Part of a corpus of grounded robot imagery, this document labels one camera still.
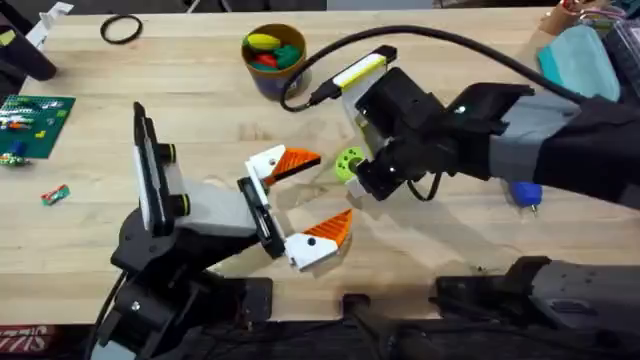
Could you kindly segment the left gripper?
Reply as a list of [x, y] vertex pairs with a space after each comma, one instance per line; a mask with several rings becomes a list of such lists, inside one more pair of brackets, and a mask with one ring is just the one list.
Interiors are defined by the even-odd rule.
[[111, 263], [130, 275], [174, 280], [259, 244], [268, 256], [284, 253], [298, 271], [337, 254], [349, 238], [353, 210], [347, 209], [284, 242], [257, 193], [321, 163], [303, 148], [277, 145], [245, 161], [247, 177], [230, 190], [182, 177], [176, 165], [153, 173], [136, 168], [139, 204], [124, 220]]

